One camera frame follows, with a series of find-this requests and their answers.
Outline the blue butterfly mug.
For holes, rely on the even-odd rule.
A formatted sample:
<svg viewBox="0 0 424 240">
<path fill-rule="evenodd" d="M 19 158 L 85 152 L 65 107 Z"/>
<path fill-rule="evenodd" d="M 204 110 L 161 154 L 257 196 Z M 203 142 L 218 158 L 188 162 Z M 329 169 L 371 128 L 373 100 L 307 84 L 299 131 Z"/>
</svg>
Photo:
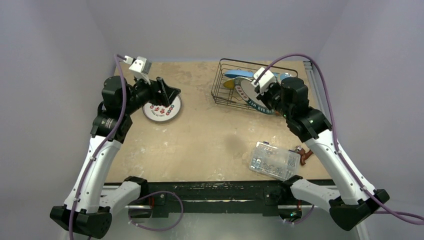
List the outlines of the blue butterfly mug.
<svg viewBox="0 0 424 240">
<path fill-rule="evenodd" d="M 290 74 L 290 73 L 280 73 L 280 74 L 278 75 L 277 80 L 278 80 L 278 82 L 280 83 L 280 82 L 281 82 L 281 81 L 283 81 L 284 79 L 286 79 L 286 78 L 291 78 L 291 77 L 293 77 L 293 75 L 292 75 L 292 74 Z"/>
</svg>

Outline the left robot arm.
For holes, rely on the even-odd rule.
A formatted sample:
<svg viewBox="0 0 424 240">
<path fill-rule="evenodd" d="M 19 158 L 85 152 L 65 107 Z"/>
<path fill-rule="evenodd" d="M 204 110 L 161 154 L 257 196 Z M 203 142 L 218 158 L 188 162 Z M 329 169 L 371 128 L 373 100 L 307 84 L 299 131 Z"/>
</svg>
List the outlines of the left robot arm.
<svg viewBox="0 0 424 240">
<path fill-rule="evenodd" d="M 102 190 L 132 126 L 131 115 L 147 104 L 168 107 L 180 93 L 179 88 L 167 85 L 161 77 L 139 79 L 132 85 L 119 75 L 104 81 L 102 102 L 92 123 L 81 171 L 64 203 L 50 212 L 50 218 L 68 231 L 70 239 L 75 234 L 101 239 L 110 229 L 114 215 L 125 206 L 131 202 L 142 205 L 153 199 L 148 181 L 135 176 L 127 177 L 108 195 L 102 195 Z"/>
</svg>

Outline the white plate dark-green rim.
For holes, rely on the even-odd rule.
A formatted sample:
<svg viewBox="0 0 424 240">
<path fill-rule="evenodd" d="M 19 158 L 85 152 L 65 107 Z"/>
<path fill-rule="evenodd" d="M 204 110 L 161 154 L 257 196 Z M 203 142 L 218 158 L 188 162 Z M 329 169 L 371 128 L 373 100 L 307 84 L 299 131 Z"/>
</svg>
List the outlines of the white plate dark-green rim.
<svg viewBox="0 0 424 240">
<path fill-rule="evenodd" d="M 254 86 L 251 84 L 252 79 L 246 77 L 236 77 L 233 79 L 234 89 L 239 96 L 254 110 L 266 114 L 275 115 L 275 111 L 268 109 L 260 100 L 256 98 Z"/>
</svg>

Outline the yellow green-rimmed plate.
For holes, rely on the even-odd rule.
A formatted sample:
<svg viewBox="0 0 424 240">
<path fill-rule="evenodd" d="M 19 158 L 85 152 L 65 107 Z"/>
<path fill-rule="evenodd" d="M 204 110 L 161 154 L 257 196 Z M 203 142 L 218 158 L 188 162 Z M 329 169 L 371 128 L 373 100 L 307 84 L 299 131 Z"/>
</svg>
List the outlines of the yellow green-rimmed plate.
<svg viewBox="0 0 424 240">
<path fill-rule="evenodd" d="M 234 79 L 229 79 L 225 81 L 222 85 L 226 89 L 233 90 L 235 88 L 235 81 Z"/>
</svg>

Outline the white plate red characters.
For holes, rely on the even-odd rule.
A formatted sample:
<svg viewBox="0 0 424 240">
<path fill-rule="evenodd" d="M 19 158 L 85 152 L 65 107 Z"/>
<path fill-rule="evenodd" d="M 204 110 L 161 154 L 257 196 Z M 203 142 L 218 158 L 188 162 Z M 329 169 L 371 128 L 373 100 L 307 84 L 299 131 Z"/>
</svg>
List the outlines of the white plate red characters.
<svg viewBox="0 0 424 240">
<path fill-rule="evenodd" d="M 147 103 L 142 107 L 142 111 L 145 117 L 149 120 L 161 123 L 176 118 L 181 111 L 182 106 L 182 99 L 178 95 L 168 107 Z"/>
</svg>

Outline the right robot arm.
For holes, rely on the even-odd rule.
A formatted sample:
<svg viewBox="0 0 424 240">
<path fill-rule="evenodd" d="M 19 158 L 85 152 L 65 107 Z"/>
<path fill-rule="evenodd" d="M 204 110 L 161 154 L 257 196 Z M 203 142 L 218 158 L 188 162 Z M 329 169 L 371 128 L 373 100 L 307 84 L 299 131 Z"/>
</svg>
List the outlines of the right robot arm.
<svg viewBox="0 0 424 240">
<path fill-rule="evenodd" d="M 320 110 L 309 105 L 308 87 L 302 79 L 288 77 L 278 83 L 272 76 L 253 80 L 252 86 L 255 98 L 285 117 L 289 130 L 317 156 L 337 187 L 331 190 L 293 176 L 280 191 L 284 202 L 302 200 L 318 206 L 341 229 L 350 231 L 390 199 L 386 190 L 376 189 L 342 155 L 343 148 L 333 136 L 335 129 Z"/>
</svg>

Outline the light blue plate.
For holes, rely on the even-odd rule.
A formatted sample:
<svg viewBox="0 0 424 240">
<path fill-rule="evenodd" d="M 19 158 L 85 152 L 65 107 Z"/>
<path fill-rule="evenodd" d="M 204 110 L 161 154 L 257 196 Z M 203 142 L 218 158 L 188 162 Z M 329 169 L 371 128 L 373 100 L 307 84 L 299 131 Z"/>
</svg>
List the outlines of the light blue plate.
<svg viewBox="0 0 424 240">
<path fill-rule="evenodd" d="M 240 69 L 231 69 L 226 71 L 223 75 L 229 79 L 234 79 L 237 77 L 253 78 L 254 73 L 251 71 L 245 71 Z"/>
</svg>

